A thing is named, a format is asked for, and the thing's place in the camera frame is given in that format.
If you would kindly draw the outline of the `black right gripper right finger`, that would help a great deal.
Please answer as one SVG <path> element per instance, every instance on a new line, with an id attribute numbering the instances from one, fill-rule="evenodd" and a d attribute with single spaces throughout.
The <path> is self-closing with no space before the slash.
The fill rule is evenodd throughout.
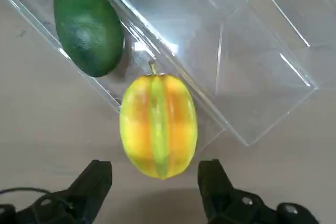
<path id="1" fill-rule="evenodd" d="M 304 206 L 282 202 L 268 207 L 256 194 L 235 188 L 217 159 L 199 162 L 199 192 L 208 223 L 318 223 Z"/>

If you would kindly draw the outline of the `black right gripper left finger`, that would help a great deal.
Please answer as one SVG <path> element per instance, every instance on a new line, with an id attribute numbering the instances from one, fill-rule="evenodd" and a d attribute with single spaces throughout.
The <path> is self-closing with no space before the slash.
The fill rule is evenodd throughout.
<path id="1" fill-rule="evenodd" d="M 14 187 L 6 193 L 41 193 L 30 206 L 17 211 L 12 204 L 1 204 L 1 223 L 93 223 L 112 186 L 112 164 L 92 160 L 65 190 L 50 192 L 35 187 Z"/>

